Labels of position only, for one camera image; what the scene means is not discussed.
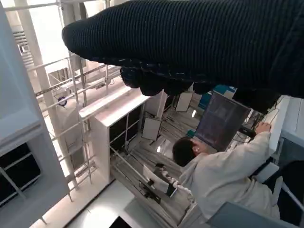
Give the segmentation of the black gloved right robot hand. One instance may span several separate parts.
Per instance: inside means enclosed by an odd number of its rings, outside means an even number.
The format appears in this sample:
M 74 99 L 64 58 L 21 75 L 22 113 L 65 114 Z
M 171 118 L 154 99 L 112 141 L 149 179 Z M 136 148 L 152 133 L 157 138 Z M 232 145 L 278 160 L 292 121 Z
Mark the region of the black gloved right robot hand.
M 62 40 L 146 96 L 217 85 L 304 96 L 301 0 L 130 0 L 68 24 Z

